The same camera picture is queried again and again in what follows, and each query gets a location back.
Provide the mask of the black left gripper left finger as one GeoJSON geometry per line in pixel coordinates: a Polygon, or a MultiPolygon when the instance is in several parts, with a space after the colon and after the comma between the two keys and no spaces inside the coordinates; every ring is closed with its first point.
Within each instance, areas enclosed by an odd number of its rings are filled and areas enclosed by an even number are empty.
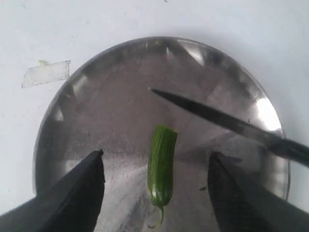
{"type": "Polygon", "coordinates": [[[92,232],[101,211],[102,150],[91,152],[52,187],[0,217],[2,232],[92,232]]]}

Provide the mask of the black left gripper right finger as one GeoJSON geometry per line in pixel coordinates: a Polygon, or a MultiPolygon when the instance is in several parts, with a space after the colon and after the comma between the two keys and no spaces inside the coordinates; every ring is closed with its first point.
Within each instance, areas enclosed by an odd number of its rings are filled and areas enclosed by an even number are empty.
{"type": "Polygon", "coordinates": [[[251,180],[231,159],[212,153],[208,193],[222,232],[307,232],[309,215],[251,180]]]}

